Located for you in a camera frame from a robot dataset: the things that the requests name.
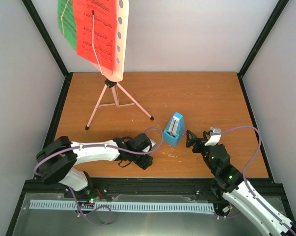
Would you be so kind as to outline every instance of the wooden surface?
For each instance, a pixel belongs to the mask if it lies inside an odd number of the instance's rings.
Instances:
[[[100,73],[74,73],[56,138],[64,135],[76,142],[103,142],[115,137],[135,137],[150,126],[164,130],[175,112],[184,116],[186,128],[199,137],[211,126],[226,130],[251,125],[235,72],[128,72],[120,84],[154,116],[154,121],[136,105],[100,107],[86,131],[104,78]],[[130,102],[122,91],[118,89],[118,92],[120,104]],[[102,104],[113,102],[107,89]],[[148,136],[154,140],[161,137],[155,130],[149,131]],[[231,163],[240,171],[257,147],[255,133],[250,129],[227,133],[220,143],[225,144]],[[116,161],[83,163],[76,168],[92,177],[212,177],[201,154],[192,153],[185,145],[185,137],[177,147],[164,142],[152,154],[153,165],[147,170],[134,163],[120,168]],[[248,168],[247,176],[268,177],[260,152]]]

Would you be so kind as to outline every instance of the red sheet music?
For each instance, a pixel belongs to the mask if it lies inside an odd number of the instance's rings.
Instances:
[[[101,67],[113,71],[116,42],[116,0],[73,0],[77,25],[77,54],[98,64],[92,47],[94,11],[94,49]]]

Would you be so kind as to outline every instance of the white wall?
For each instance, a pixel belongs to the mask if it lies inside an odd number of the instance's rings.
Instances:
[[[244,77],[276,182],[296,218],[296,1],[290,1]]]
[[[0,236],[32,178],[62,82],[23,3],[0,1]]]
[[[96,71],[33,0],[69,71]],[[130,0],[125,71],[239,71],[277,0]]]

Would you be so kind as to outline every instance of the white robotic arm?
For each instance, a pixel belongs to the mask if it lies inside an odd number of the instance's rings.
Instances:
[[[101,143],[70,142],[67,136],[63,136],[40,151],[36,158],[38,163],[43,162],[38,169],[44,183],[58,182],[75,191],[81,191],[87,188],[90,182],[87,173],[78,171],[75,165],[91,161],[129,161],[145,170],[152,165],[152,157],[134,152],[147,153],[155,144],[144,133],[135,138],[115,138]],[[62,150],[64,153],[49,158]]]
[[[278,212],[269,204],[230,163],[230,155],[224,145],[219,145],[221,130],[210,128],[197,138],[187,130],[186,147],[201,153],[203,160],[215,176],[212,192],[222,197],[244,214],[263,236],[296,236],[296,221]]]

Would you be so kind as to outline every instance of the tripod leg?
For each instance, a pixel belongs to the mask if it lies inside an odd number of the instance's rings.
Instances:
[[[113,86],[111,89],[112,89],[115,105],[118,107],[119,106],[119,100],[118,100],[117,90],[116,90],[115,86]]]
[[[119,83],[117,83],[117,86],[150,118],[150,120],[154,120],[153,116],[150,115]]]
[[[87,124],[87,126],[85,127],[86,130],[89,129],[89,126],[90,126],[90,124],[91,124],[91,122],[92,122],[92,120],[93,120],[93,117],[94,117],[95,112],[97,111],[97,109],[98,109],[98,107],[99,107],[99,105],[100,105],[100,102],[101,102],[102,97],[103,97],[103,95],[104,95],[104,93],[105,93],[105,90],[107,90],[107,85],[104,85],[104,88],[103,88],[103,90],[102,90],[102,92],[101,92],[101,94],[100,94],[100,97],[99,97],[99,99],[98,99],[98,101],[97,101],[97,104],[96,104],[95,107],[94,107],[94,110],[93,110],[92,115],[91,115],[91,117],[90,117],[90,119],[89,119],[89,121],[88,121],[88,124]]]

